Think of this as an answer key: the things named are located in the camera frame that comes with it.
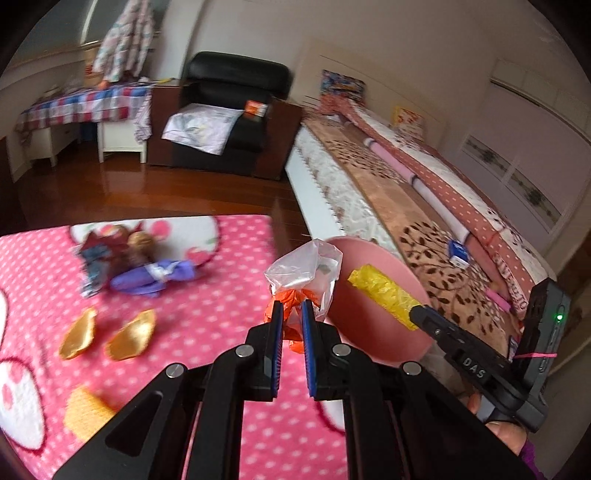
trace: hanging clothes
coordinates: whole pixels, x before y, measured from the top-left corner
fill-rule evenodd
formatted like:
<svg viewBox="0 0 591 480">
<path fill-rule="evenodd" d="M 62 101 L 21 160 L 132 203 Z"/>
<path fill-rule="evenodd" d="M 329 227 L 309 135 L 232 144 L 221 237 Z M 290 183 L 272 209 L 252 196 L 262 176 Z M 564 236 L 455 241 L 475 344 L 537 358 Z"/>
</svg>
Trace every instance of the hanging clothes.
<svg viewBox="0 0 591 480">
<path fill-rule="evenodd" d="M 121 80 L 125 72 L 138 77 L 153 37 L 150 0 L 129 0 L 103 40 L 92 71 L 103 73 L 111 83 Z"/>
</svg>

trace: pink rubber band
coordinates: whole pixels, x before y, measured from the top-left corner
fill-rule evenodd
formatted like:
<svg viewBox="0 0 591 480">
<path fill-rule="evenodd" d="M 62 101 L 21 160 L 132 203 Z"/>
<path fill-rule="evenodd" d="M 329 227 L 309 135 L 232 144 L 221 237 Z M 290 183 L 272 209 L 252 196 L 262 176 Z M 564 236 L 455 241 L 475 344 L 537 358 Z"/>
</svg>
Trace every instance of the pink rubber band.
<svg viewBox="0 0 591 480">
<path fill-rule="evenodd" d="M 516 358 L 555 358 L 557 353 L 524 353 L 522 355 L 515 355 L 513 360 Z"/>
</svg>

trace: white desk drawer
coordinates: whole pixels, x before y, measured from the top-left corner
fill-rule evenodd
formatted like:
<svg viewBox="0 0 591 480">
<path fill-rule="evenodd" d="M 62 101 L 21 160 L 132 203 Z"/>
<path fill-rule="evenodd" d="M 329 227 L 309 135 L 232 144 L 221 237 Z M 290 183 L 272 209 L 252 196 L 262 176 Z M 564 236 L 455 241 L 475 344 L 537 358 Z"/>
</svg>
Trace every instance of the white desk drawer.
<svg viewBox="0 0 591 480">
<path fill-rule="evenodd" d="M 109 151 L 128 149 L 129 151 L 141 151 L 143 145 L 135 141 L 133 120 L 121 122 L 102 122 L 99 124 L 99 135 L 102 130 L 103 149 Z"/>
</svg>

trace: plastic bag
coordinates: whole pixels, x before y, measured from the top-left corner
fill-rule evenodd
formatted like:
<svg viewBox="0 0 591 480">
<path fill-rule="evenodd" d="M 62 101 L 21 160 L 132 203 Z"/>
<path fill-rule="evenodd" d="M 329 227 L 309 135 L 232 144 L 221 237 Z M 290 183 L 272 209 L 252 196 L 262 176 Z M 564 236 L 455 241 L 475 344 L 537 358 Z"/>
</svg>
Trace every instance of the plastic bag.
<svg viewBox="0 0 591 480">
<path fill-rule="evenodd" d="M 267 268 L 265 276 L 273 298 L 265 309 L 265 321 L 271 321 L 273 303 L 283 304 L 283 335 L 290 349 L 302 353 L 300 309 L 304 300 L 314 304 L 314 316 L 324 322 L 339 279 L 342 252 L 334 245 L 314 239 Z"/>
</svg>

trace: orange wrapper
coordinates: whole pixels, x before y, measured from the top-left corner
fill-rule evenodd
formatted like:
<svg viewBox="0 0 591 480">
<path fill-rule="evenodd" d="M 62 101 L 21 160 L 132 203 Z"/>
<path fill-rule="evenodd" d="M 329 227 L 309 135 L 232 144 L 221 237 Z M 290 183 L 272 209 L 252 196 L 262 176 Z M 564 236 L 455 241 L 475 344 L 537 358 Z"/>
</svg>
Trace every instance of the orange wrapper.
<svg viewBox="0 0 591 480">
<path fill-rule="evenodd" d="M 279 291 L 269 301 L 265 309 L 265 323 L 271 321 L 273 315 L 273 304 L 275 301 L 280 301 L 283 304 L 283 339 L 290 340 L 290 350 L 297 353 L 304 353 L 303 341 L 299 329 L 293 328 L 287 324 L 292 311 L 295 309 L 295 314 L 299 316 L 299 307 L 306 299 L 310 299 L 314 305 L 320 306 L 319 300 L 311 290 L 284 290 Z"/>
</svg>

